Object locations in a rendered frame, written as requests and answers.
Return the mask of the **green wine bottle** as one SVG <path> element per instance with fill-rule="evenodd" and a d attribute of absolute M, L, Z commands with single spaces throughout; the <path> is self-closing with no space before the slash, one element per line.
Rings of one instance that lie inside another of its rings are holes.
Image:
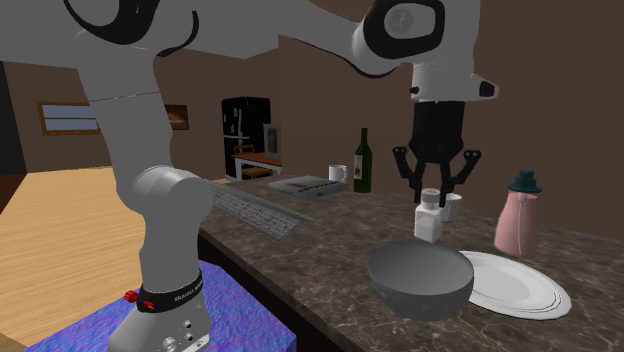
<path fill-rule="evenodd" d="M 372 150 L 368 145 L 368 129 L 361 129 L 360 144 L 354 156 L 354 191 L 369 193 L 372 186 Z"/>

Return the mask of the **grey keyboard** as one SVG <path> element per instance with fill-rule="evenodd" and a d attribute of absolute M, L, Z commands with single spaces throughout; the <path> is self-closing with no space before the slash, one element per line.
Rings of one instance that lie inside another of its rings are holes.
<path fill-rule="evenodd" d="M 245 222 L 275 240 L 287 236 L 303 221 L 316 219 L 266 201 L 226 184 L 209 181 L 214 190 L 214 205 L 230 216 Z"/>

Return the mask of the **pink jug with teal lid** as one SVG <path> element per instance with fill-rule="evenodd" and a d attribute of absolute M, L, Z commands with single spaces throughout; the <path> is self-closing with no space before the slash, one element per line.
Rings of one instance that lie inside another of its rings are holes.
<path fill-rule="evenodd" d="M 538 241 L 537 195 L 542 189 L 530 170 L 520 170 L 507 189 L 506 202 L 497 221 L 494 246 L 510 256 L 532 256 Z"/>

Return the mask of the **wooden framed window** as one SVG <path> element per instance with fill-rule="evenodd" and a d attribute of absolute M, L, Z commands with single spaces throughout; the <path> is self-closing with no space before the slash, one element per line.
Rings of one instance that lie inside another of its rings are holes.
<path fill-rule="evenodd" d="M 100 127 L 89 104 L 38 102 L 43 135 L 99 134 Z"/>

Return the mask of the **grey bowl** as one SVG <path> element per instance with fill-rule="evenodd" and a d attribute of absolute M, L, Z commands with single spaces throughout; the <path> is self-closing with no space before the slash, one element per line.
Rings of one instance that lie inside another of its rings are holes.
<path fill-rule="evenodd" d="M 397 314 L 432 322 L 458 315 L 468 303 L 474 269 L 452 248 L 418 239 L 392 241 L 368 260 L 374 289 Z"/>

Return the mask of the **white plate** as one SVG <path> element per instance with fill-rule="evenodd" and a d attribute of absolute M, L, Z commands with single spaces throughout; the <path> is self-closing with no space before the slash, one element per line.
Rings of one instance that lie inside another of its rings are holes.
<path fill-rule="evenodd" d="M 554 320 L 567 315 L 572 302 L 554 280 L 520 262 L 493 254 L 462 251 L 474 270 L 469 302 L 505 316 Z"/>

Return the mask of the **small white cup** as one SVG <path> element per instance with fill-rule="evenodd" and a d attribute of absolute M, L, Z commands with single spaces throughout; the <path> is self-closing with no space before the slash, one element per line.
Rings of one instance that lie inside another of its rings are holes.
<path fill-rule="evenodd" d="M 454 222 L 462 203 L 462 196 L 456 193 L 446 195 L 445 206 L 442 211 L 442 221 L 445 223 Z"/>

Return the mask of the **wooden framed wall picture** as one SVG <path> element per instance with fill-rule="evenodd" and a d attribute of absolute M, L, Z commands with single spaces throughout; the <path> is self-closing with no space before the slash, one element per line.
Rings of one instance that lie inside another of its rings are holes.
<path fill-rule="evenodd" d="M 188 111 L 186 105 L 166 104 L 165 109 L 173 130 L 188 130 Z"/>

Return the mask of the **grey book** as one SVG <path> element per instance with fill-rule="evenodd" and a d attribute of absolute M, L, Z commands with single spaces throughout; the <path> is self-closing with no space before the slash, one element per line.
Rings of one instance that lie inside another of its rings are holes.
<path fill-rule="evenodd" d="M 315 176 L 301 176 L 274 181 L 270 182 L 268 187 L 303 200 L 311 200 L 325 195 L 340 193 L 349 189 L 349 185 L 347 183 L 332 181 Z"/>

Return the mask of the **wooden chair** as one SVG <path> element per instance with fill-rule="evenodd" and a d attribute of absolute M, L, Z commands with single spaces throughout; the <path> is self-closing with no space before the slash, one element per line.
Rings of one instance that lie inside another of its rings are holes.
<path fill-rule="evenodd" d="M 238 154 L 238 153 L 256 153 L 253 144 L 237 145 L 237 146 L 233 147 L 233 150 L 234 150 L 234 154 Z M 249 177 L 249 178 L 257 178 L 257 177 L 263 176 L 263 175 L 272 175 L 273 172 L 274 171 L 271 170 L 271 169 L 260 168 L 260 167 L 244 164 L 242 166 L 242 179 L 243 179 L 244 176 Z"/>

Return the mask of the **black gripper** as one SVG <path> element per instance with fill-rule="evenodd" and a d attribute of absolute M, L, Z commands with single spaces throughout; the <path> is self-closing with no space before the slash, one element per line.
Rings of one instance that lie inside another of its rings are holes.
<path fill-rule="evenodd" d="M 414 104 L 413 128 L 409 148 L 416 157 L 413 170 L 407 162 L 408 148 L 392 149 L 400 176 L 407 179 L 414 190 L 414 202 L 421 202 L 422 178 L 426 163 L 439 164 L 441 188 L 439 207 L 446 205 L 446 196 L 457 184 L 464 184 L 482 156 L 478 149 L 463 152 L 465 164 L 451 175 L 450 161 L 463 149 L 462 140 L 465 103 L 461 101 L 419 102 Z"/>

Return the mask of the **white salt shaker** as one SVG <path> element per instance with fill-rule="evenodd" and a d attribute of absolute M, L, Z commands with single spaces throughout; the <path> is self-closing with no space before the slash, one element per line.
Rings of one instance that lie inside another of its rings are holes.
<path fill-rule="evenodd" d="M 439 207 L 440 191 L 435 188 L 424 188 L 421 191 L 420 203 L 415 209 L 414 236 L 429 243 L 435 243 L 442 228 L 441 209 Z"/>

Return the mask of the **blue patterned robot stand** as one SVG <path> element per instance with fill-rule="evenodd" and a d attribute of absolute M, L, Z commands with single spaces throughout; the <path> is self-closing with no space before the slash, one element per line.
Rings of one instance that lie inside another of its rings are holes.
<path fill-rule="evenodd" d="M 201 261 L 212 319 L 203 352 L 297 352 L 296 335 L 222 268 Z M 120 298 L 23 352 L 106 352 L 110 335 L 133 305 Z"/>

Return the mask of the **white table with wooden top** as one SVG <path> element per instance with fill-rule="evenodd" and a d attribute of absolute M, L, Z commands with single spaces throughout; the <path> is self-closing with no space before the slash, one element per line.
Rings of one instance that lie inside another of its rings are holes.
<path fill-rule="evenodd" d="M 232 155 L 235 160 L 236 167 L 236 180 L 242 180 L 242 166 L 244 164 L 271 169 L 276 175 L 280 175 L 282 172 L 282 163 L 278 159 L 267 158 L 265 153 L 238 153 Z"/>

